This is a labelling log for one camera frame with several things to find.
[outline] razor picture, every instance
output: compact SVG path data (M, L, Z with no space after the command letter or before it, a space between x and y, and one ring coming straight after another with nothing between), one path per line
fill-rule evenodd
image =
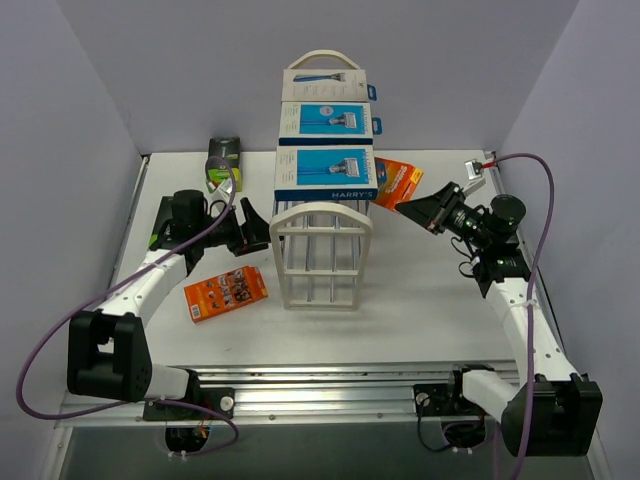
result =
M327 120L301 120L300 125L342 125L346 128L356 128L358 126L356 114L353 112L346 112Z
M359 177L360 176L360 167L358 167L358 159L349 157L342 160L340 163L335 165L331 165L328 168L322 169L305 169L299 170L298 175L326 175L342 173L347 177Z
M317 82L319 80L335 80L336 82L344 82L344 73L332 73L330 75L296 75L293 77L294 82Z

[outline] white plastic frame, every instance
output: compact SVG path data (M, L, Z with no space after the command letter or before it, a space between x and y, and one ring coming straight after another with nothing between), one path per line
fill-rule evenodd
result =
M340 203L303 203L292 206L280 213L277 213L276 204L274 211L275 214L271 219L269 233L271 236L273 256L275 258L276 271L278 273L278 281L280 283L280 291L282 293L284 307L357 309L360 306L360 299L362 296L363 277L367 263L367 256L369 255L371 237L373 235L373 222L366 215L363 215L353 208ZM333 226L314 226L313 218L314 216L319 215L328 215L332 217ZM302 219L301 226L295 226L296 223L299 223L296 221L298 219ZM342 227L341 223L350 224L351 226ZM304 269L290 268L285 264L285 243L287 241L291 241L290 239L288 240L288 237L292 236L306 236L309 238L307 244L307 261ZM309 245L311 244L312 238L316 236L331 237L331 253L333 255L333 260L331 262L332 268L329 270L314 269L312 262L309 260ZM352 239L351 243L354 268L351 270L338 270L336 267L335 244L337 237L351 237ZM316 300L312 298L311 286L309 287L309 294L306 301L292 299L290 285L288 282L291 277L306 277L309 279L313 277L329 278L331 283L329 301ZM334 281L336 278L343 279L345 277L353 279L353 294L351 296L351 301L336 301L334 299Z

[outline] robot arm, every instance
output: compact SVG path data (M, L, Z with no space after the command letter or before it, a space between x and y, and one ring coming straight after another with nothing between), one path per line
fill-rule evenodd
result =
M144 398L186 398L197 403L197 375L181 368L154 364L144 328L164 298L185 279L210 247L226 245L236 256L264 250L269 226L246 198L241 200L245 223L238 224L235 207L222 223L183 251L159 260L171 249L211 227L202 192L183 190L171 198L171 218L161 228L138 270L154 265L92 311L71 319L67 386L71 393L137 402ZM99 346L113 340L113 352Z
M489 302L511 345L519 388L502 380L489 367L463 366L454 375L455 401L481 407L501 424L505 445L517 455L523 431L527 383L526 292L530 271L516 230L524 204L498 195L491 208L465 205L465 193L449 183L435 195L397 205L397 210L433 234L451 231L469 247L473 277ZM602 394L595 382L579 375L558 346L534 295L533 355L535 383L528 456L578 456L589 449Z

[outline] gray wall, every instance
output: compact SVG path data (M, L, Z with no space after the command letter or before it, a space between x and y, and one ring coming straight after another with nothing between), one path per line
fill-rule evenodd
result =
M59 0L143 152L273 149L282 69L334 48L378 87L378 148L502 144L577 0Z
M539 153L555 174L541 271L568 354L604 391L599 430L616 479L640 470L639 23L637 0L582 0L502 149ZM527 160L503 171L535 243L544 173Z
M103 288L140 157L53 0L0 4L0 477L36 478L53 424L19 411L30 349ZM29 377L30 402L57 411L66 330Z

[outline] white table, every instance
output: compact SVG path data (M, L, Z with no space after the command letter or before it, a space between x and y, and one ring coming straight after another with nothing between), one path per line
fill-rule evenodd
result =
M464 162L481 151L377 151L378 156L424 169L414 198L448 181L464 186ZM273 152L245 153L244 189L269 220L273 206ZM153 154L126 240L118 279L140 264L163 195L204 189L205 153ZM491 180L469 199L487 203ZM511 360L500 327L476 283L457 270L463 260L448 235L435 237L406 218L372 205L375 233L362 306L356 312L284 310L272 251L235 258L210 249L151 319L147 340L153 361L169 365L318 365L387 362L493 362ZM182 287L242 265L258 266L269 298L194 325Z

